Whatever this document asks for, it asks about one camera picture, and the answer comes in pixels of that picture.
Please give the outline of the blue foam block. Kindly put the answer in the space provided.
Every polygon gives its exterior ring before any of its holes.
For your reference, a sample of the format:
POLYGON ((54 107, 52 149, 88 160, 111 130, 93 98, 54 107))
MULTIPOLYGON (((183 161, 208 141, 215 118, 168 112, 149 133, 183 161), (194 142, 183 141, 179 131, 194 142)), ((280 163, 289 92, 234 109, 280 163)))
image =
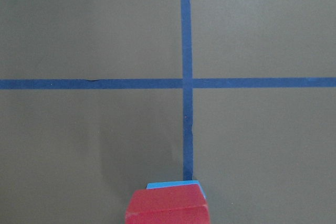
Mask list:
POLYGON ((181 180, 181 181, 170 181, 170 182, 155 182, 148 183, 146 189, 157 189, 157 188, 165 188, 165 187, 174 187, 174 186, 185 186, 185 185, 198 185, 204 198, 206 195, 202 189, 201 184, 198 180, 181 180))

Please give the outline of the red foam block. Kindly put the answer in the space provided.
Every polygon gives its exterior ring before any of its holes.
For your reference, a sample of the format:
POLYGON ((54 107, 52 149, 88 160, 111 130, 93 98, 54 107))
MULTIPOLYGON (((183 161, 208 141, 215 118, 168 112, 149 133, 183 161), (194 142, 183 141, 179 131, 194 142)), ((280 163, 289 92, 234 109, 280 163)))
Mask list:
POLYGON ((198 184, 141 189, 133 193, 125 223, 210 223, 206 198, 198 184))

